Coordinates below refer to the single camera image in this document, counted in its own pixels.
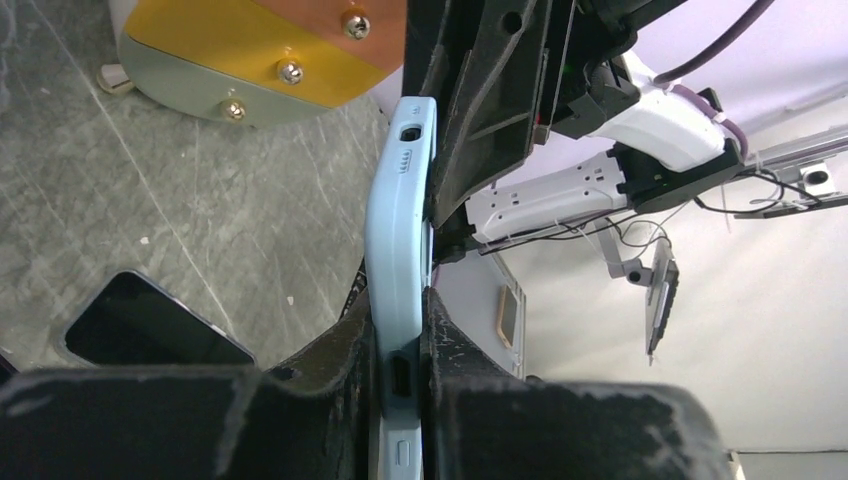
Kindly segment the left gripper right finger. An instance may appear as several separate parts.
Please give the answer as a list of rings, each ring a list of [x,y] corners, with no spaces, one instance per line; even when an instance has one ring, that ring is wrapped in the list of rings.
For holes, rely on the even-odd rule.
[[[422,425],[428,479],[728,479],[706,409],[662,384],[522,380],[424,294]]]

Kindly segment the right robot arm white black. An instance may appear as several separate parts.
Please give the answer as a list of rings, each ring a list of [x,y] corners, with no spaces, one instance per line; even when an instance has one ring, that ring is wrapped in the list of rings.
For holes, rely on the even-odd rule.
[[[466,201],[549,133],[613,141],[618,190],[658,212],[730,179],[746,154],[710,92],[685,92],[633,54],[672,1],[411,1],[402,92],[437,105],[426,210],[465,240]]]

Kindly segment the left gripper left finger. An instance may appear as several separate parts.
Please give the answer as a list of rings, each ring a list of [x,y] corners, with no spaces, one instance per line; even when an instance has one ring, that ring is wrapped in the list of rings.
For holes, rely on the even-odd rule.
[[[365,479],[369,301],[269,370],[41,369],[1,390],[5,479]]]

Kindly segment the light blue phone case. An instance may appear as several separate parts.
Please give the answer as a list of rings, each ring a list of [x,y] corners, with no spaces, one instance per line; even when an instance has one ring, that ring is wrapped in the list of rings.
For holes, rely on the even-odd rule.
[[[377,340],[386,479],[423,474],[419,346],[433,260],[425,206],[436,123],[433,98],[399,100],[366,208],[364,259]]]

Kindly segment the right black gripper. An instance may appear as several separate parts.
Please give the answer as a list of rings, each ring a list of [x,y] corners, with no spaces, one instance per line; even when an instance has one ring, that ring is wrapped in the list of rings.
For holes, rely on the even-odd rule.
[[[545,145],[578,1],[409,1],[402,94],[437,103],[429,212],[443,226]]]

